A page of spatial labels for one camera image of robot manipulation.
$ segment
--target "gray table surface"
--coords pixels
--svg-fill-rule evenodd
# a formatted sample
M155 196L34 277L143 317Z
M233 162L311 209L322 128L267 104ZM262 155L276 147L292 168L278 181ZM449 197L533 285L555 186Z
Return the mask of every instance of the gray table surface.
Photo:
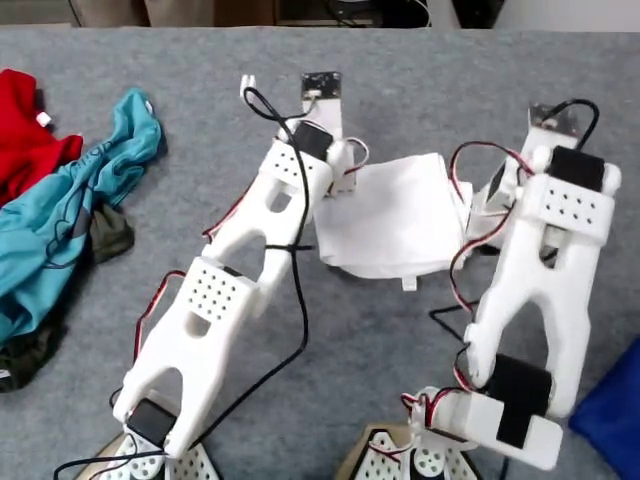
M618 164L623 188L591 300L593 323L580 396L640 331L640 37L619 34L423 31L139 30L0 31L0 67L35 75L60 134L92 144L111 132L111 109L126 89L151 95L169 154L125 202L135 226L130 253L76 283L60 351L22 391L0 396L0 478L51 478L64 461L90 456L115 435L109 393L129 366L133 323L163 274L187 268L199 232L253 178L275 132L238 99L242 73L284 112L299 108L299 75L344 74L344 124L367 141L372 161L438 151L470 139L518 148L530 101L584 96L602 110L587 151ZM588 112L581 114L588 121ZM483 184L493 154L468 154L461 176ZM313 241L313 230L307 232ZM367 423L403 421L403 391L452 382L456 343L426 312L453 303L444 273L415 294L398 282L362 281L301 255L311 344L221 425L207 446L226 478L330 478ZM236 265L258 270L260 248ZM478 295L494 260L469 262L463 288ZM539 314L508 328L504 351L542 363ZM465 318L450 321L462 329ZM290 276L265 315L245 324L233 347L215 411L295 349L300 314ZM473 453L486 478L501 458ZM567 432L557 469L514 464L512 479L615 478L599 455Z

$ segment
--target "teal shirt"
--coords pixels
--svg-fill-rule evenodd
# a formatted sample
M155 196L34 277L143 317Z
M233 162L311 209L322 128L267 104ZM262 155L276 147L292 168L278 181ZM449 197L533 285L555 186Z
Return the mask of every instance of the teal shirt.
M0 209L0 346L38 327L82 253L93 206L118 205L158 153L162 128L151 110L130 90L108 139Z

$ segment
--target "red cloth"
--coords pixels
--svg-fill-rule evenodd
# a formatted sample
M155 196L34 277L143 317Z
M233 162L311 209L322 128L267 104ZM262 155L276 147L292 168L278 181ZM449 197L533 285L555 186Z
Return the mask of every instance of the red cloth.
M56 139L36 121L36 79L0 73L0 207L80 156L82 137Z

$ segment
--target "white towel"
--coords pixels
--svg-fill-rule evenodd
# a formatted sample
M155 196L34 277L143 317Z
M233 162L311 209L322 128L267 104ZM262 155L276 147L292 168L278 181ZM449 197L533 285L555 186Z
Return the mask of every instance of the white towel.
M315 213L320 258L362 278L407 278L449 267L464 241L471 184L453 190L432 153L367 165L355 192L325 198Z

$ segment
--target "blue cloth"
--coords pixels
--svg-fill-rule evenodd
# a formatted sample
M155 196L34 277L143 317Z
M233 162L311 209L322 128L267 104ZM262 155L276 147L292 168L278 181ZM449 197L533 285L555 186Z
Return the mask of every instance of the blue cloth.
M93 206L118 205L158 153L162 128L150 110L130 90L111 137L0 209L0 346L38 327L82 253Z
M623 480L640 479L640 338L578 406L569 426Z

